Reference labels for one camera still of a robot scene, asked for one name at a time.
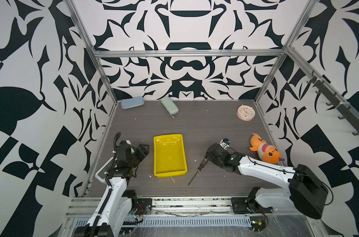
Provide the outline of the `black yellow screwdriver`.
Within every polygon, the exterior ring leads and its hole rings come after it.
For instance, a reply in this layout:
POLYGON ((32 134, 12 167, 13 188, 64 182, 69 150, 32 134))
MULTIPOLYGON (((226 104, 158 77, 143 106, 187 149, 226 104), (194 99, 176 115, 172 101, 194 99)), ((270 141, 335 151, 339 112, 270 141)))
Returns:
POLYGON ((204 158, 203 161, 200 163, 198 169, 196 170, 194 176, 191 178, 191 180, 189 181, 188 185, 190 185, 192 183, 192 181, 194 180, 194 178, 198 175, 198 173, 206 166, 206 164, 208 163, 208 159, 204 158))

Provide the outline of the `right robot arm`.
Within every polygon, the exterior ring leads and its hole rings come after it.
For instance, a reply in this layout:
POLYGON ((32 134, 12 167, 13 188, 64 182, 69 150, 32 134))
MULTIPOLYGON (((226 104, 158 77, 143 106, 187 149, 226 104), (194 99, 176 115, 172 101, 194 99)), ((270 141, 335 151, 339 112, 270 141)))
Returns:
POLYGON ((256 160, 249 155, 234 152, 215 143, 205 158, 216 166, 239 175, 252 176, 272 183, 284 190, 284 197, 302 214, 321 219, 330 188, 307 166, 277 166, 256 160))

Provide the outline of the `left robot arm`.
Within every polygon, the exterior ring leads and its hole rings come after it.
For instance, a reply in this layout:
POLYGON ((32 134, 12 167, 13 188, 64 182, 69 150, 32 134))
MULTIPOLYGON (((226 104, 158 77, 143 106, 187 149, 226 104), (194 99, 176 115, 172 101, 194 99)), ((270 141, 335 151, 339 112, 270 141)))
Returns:
POLYGON ((139 164, 148 156, 149 145, 132 146, 129 140, 118 142, 121 132, 113 140, 113 157, 100 170, 106 183, 105 192, 94 214, 85 226, 76 228, 74 237, 117 237, 129 213, 135 212, 138 199, 129 190, 131 178, 136 178, 139 164))

